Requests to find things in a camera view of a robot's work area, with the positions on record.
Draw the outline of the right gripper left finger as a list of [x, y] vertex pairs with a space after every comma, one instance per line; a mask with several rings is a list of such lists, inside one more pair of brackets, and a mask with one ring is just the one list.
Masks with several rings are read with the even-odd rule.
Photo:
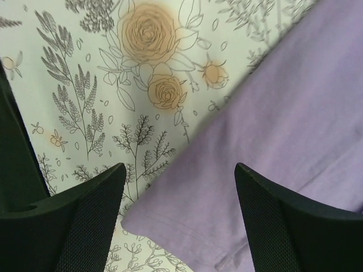
[[118, 163], [54, 196], [1, 211], [1, 271], [104, 271], [125, 179]]

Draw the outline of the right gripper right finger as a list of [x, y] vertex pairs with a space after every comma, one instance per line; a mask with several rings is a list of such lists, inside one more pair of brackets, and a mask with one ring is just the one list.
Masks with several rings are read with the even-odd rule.
[[309, 199], [242, 163], [234, 175], [255, 271], [362, 271], [362, 214]]

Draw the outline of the purple t shirt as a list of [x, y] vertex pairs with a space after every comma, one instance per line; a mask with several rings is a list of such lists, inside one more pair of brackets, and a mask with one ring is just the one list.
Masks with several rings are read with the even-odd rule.
[[253, 271], [238, 163], [362, 211], [361, 1], [317, 2], [131, 206], [123, 229], [193, 271]]

